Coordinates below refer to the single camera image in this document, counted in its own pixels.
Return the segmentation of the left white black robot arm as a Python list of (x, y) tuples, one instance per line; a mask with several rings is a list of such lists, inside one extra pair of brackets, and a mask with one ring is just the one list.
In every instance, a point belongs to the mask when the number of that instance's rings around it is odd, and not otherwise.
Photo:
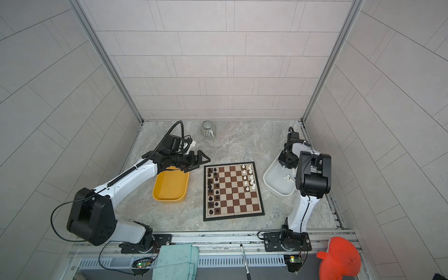
[(94, 246), (118, 242), (123, 253), (147, 253), (155, 248), (153, 230), (140, 222), (124, 222), (116, 218), (115, 208), (131, 192), (166, 171), (184, 173), (209, 163), (203, 151), (193, 151), (195, 141), (189, 135), (173, 135), (181, 120), (175, 122), (154, 150), (151, 150), (128, 170), (114, 179), (95, 187), (82, 188), (70, 201), (71, 211), (66, 229)]

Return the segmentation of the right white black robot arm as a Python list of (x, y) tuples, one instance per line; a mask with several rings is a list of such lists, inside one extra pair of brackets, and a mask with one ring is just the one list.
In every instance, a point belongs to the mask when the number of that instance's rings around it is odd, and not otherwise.
[(283, 168), (296, 170), (294, 182), (299, 191), (292, 213), (281, 226), (280, 244), (286, 251), (309, 251), (308, 220), (316, 204), (331, 190), (331, 156), (314, 150), (289, 127), (278, 161)]

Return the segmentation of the yellow plastic tray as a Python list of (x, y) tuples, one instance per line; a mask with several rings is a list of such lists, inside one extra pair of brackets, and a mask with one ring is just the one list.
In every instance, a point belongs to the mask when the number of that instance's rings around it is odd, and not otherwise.
[(178, 168), (169, 167), (157, 175), (152, 192), (153, 198), (161, 203), (180, 203), (184, 201), (188, 185), (189, 173)]

